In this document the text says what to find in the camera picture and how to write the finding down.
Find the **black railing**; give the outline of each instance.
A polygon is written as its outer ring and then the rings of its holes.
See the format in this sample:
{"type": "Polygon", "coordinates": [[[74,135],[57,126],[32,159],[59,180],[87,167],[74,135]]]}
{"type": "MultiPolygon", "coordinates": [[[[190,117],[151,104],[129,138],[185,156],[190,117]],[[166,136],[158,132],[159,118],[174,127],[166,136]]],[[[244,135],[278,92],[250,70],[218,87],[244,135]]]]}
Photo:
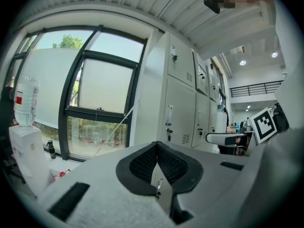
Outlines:
{"type": "Polygon", "coordinates": [[[283,80],[230,88],[231,97],[274,93],[280,87],[282,82],[283,80]]]}

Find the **window frame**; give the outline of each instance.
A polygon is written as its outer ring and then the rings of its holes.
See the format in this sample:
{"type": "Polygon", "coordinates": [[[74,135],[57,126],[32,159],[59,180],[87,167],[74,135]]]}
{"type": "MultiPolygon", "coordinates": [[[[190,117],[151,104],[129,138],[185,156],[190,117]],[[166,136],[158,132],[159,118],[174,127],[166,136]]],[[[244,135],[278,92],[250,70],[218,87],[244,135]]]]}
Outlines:
{"type": "MultiPolygon", "coordinates": [[[[7,85],[8,80],[11,81],[11,73],[13,72],[14,62],[18,59],[22,59],[19,69],[17,71],[16,77],[14,79],[14,87],[12,90],[12,95],[15,97],[16,92],[16,86],[19,80],[19,77],[22,73],[22,69],[24,65],[26,64],[29,56],[33,52],[34,48],[37,46],[39,41],[43,38],[43,36],[46,33],[49,32],[55,32],[55,31],[63,31],[63,30],[91,30],[92,34],[88,37],[88,39],[84,42],[83,46],[80,48],[78,54],[76,55],[70,70],[67,74],[64,87],[62,90],[60,103],[59,103],[59,111],[58,111],[58,138],[59,138],[59,146],[60,146],[60,152],[56,150],[56,154],[58,156],[61,156],[63,160],[75,160],[83,162],[87,159],[90,159],[90,157],[85,156],[79,156],[74,155],[69,152],[68,147],[68,133],[67,133],[67,118],[68,116],[71,117],[77,117],[82,119],[88,119],[88,120],[96,120],[100,122],[109,122],[109,123],[120,123],[128,113],[128,111],[133,107],[134,105],[134,99],[136,94],[136,88],[138,83],[138,78],[140,74],[140,69],[142,65],[143,56],[145,53],[146,45],[148,39],[142,39],[137,36],[116,30],[111,28],[105,28],[103,25],[99,26],[87,26],[87,25],[71,25],[71,26],[59,26],[59,27],[53,27],[53,28],[43,28],[42,30],[29,33],[27,34],[24,39],[22,40],[21,44],[18,46],[15,55],[13,56],[9,69],[7,71],[6,79],[4,81],[4,87],[7,85]],[[102,52],[96,52],[96,51],[90,51],[86,50],[86,48],[90,48],[93,43],[96,41],[96,39],[99,37],[101,33],[109,33],[117,36],[121,36],[127,39],[134,40],[136,42],[139,42],[143,44],[143,49],[141,52],[140,60],[139,62],[133,62],[131,60],[102,53],[102,52]],[[36,36],[36,38],[33,40],[32,44],[28,48],[26,52],[19,53],[22,48],[24,48],[28,38],[36,36]],[[79,69],[81,68],[82,62],[84,62],[85,59],[93,59],[93,60],[99,60],[104,61],[108,63],[117,64],[120,66],[125,66],[128,68],[133,69],[132,77],[130,80],[130,85],[128,89],[126,104],[125,104],[125,111],[124,114],[119,113],[111,113],[111,112],[104,112],[98,110],[92,110],[92,109],[86,109],[81,107],[74,107],[70,106],[70,97],[73,91],[74,82],[76,80],[77,74],[79,69]]],[[[81,87],[81,77],[79,81],[79,87],[78,92],[80,92],[81,87]]],[[[131,132],[131,121],[132,121],[132,113],[129,114],[129,116],[122,122],[122,124],[127,124],[127,137],[126,137],[126,148],[129,147],[129,141],[130,141],[130,132],[131,132]]],[[[43,145],[44,150],[48,152],[48,147],[46,145],[43,145]]]]}

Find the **ventilation grille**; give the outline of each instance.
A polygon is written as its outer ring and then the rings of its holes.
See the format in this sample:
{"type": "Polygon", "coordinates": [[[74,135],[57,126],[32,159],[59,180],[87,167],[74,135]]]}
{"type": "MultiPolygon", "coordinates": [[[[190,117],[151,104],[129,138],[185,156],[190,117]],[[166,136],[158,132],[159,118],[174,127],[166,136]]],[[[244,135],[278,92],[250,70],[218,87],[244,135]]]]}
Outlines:
{"type": "Polygon", "coordinates": [[[192,82],[192,74],[187,72],[187,80],[189,80],[190,82],[192,82]]]}
{"type": "Polygon", "coordinates": [[[185,134],[185,135],[182,137],[182,144],[189,143],[189,138],[190,138],[190,135],[189,135],[189,134],[185,134]]]}

